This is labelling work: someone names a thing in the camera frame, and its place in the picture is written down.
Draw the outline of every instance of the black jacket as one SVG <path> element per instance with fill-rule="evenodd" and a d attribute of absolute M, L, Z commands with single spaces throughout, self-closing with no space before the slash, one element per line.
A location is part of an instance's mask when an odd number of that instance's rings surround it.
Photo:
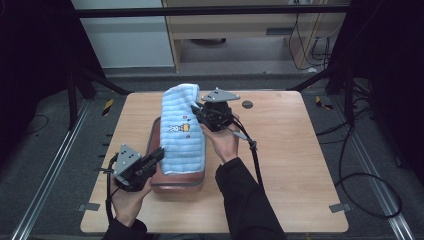
<path fill-rule="evenodd" d="M 228 227 L 233 240 L 286 239 L 274 210 L 240 158 L 221 165 L 216 170 L 216 182 L 224 196 Z M 103 239 L 143 239 L 147 228 L 136 220 L 127 228 L 113 220 Z"/>

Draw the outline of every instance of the table top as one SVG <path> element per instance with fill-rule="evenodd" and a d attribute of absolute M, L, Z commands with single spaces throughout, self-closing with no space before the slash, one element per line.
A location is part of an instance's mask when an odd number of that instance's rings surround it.
<path fill-rule="evenodd" d="M 241 99 L 228 102 L 250 137 L 257 141 L 265 191 L 285 232 L 345 232 L 344 212 L 332 213 L 330 205 L 340 203 L 329 170 L 315 136 L 302 96 L 291 91 L 232 91 Z M 147 151 L 154 120 L 161 114 L 162 92 L 128 95 L 103 167 L 125 143 L 143 155 Z M 245 109 L 243 101 L 253 107 Z M 255 177 L 247 142 L 240 140 L 239 156 Z M 195 193 L 149 193 L 138 219 L 151 233 L 228 232 L 223 197 L 215 182 L 221 164 L 212 144 L 206 145 L 205 180 Z M 104 201 L 106 175 L 99 174 L 81 230 L 105 232 L 108 227 Z"/>

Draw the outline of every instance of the metal bracket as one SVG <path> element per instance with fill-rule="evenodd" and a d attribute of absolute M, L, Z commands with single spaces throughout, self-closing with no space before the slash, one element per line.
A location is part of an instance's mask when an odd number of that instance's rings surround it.
<path fill-rule="evenodd" d="M 123 172 L 125 172 L 130 166 L 132 166 L 139 158 L 141 154 L 129 146 L 122 144 L 121 149 L 118 153 L 118 159 L 115 165 L 115 171 L 113 172 L 113 176 L 119 180 L 124 185 L 128 186 L 129 183 L 125 180 L 124 177 L 121 176 Z"/>
<path fill-rule="evenodd" d="M 330 208 L 332 213 L 336 213 L 336 212 L 340 212 L 340 211 L 347 212 L 347 211 L 350 211 L 350 210 L 353 209 L 352 206 L 349 203 L 345 203 L 345 204 L 338 203 L 338 204 L 330 205 L 329 208 Z"/>
<path fill-rule="evenodd" d="M 208 93 L 206 96 L 202 96 L 202 100 L 206 102 L 226 102 L 231 100 L 240 99 L 239 95 L 224 91 L 222 89 L 216 88 L 212 92 Z"/>
<path fill-rule="evenodd" d="M 87 204 L 80 204 L 76 210 L 78 212 L 85 212 L 85 210 L 98 211 L 99 208 L 100 208 L 100 204 L 98 203 L 87 203 Z"/>

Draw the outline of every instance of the brown tray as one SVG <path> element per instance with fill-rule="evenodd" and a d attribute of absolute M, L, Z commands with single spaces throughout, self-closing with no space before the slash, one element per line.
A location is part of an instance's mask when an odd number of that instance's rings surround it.
<path fill-rule="evenodd" d="M 160 117 L 153 122 L 147 154 L 160 146 Z M 203 186 L 205 172 L 164 175 L 160 163 L 156 165 L 156 174 L 152 177 L 152 190 L 155 192 L 197 192 Z"/>

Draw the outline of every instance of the folded towel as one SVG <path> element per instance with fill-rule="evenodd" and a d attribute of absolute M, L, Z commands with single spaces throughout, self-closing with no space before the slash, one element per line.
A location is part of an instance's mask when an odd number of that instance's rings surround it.
<path fill-rule="evenodd" d="M 162 97 L 160 145 L 165 157 L 160 161 L 163 174 L 201 172 L 205 169 L 205 136 L 191 110 L 197 106 L 199 86 L 180 84 Z"/>

